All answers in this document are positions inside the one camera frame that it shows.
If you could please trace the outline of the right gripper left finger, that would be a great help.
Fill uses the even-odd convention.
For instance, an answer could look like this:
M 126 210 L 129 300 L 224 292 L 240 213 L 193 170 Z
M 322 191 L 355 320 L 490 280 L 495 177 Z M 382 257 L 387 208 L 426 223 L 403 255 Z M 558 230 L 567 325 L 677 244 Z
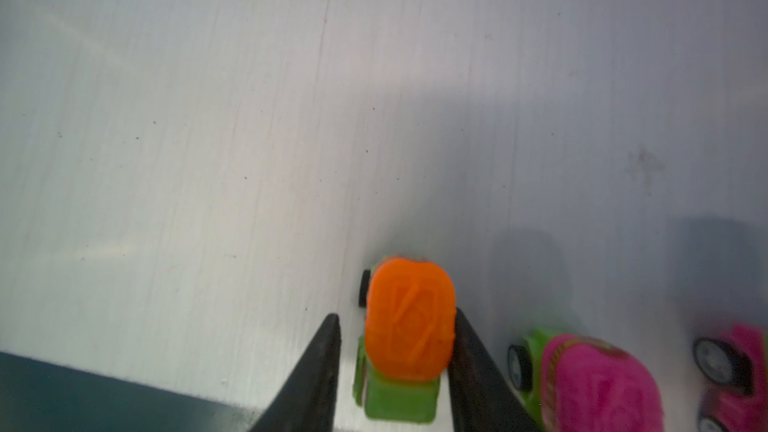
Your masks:
M 341 352 L 339 316 L 328 314 L 253 431 L 334 429 Z

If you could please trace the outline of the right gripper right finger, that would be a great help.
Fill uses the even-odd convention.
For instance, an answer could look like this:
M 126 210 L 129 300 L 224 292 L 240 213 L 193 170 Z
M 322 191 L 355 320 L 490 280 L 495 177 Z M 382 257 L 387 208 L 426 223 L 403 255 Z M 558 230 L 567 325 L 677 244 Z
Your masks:
M 506 384 L 461 310 L 455 317 L 448 377 L 454 431 L 535 432 L 539 429 Z

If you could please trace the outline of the pink green toy car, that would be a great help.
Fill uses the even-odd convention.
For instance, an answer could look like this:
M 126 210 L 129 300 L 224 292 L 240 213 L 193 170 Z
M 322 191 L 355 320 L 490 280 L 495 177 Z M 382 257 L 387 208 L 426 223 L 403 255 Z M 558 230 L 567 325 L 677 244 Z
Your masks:
M 507 349 L 507 371 L 542 431 L 662 431 L 661 393 L 635 356 L 603 340 L 536 327 Z

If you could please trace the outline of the orange green toy truck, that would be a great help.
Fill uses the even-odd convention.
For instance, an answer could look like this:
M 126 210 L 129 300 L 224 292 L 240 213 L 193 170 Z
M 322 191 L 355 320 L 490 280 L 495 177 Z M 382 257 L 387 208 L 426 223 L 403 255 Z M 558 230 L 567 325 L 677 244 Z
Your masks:
M 353 397 L 371 420 L 435 420 L 443 372 L 455 341 L 456 294 L 434 262 L 386 257 L 363 271 Z

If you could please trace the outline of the pink green toy truck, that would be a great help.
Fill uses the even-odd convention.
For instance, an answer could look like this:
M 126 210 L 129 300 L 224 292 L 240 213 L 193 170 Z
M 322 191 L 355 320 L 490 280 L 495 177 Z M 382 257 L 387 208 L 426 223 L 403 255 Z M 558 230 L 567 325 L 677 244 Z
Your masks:
M 698 337 L 694 362 L 711 387 L 704 394 L 699 431 L 767 429 L 767 332 L 737 323 L 718 337 Z

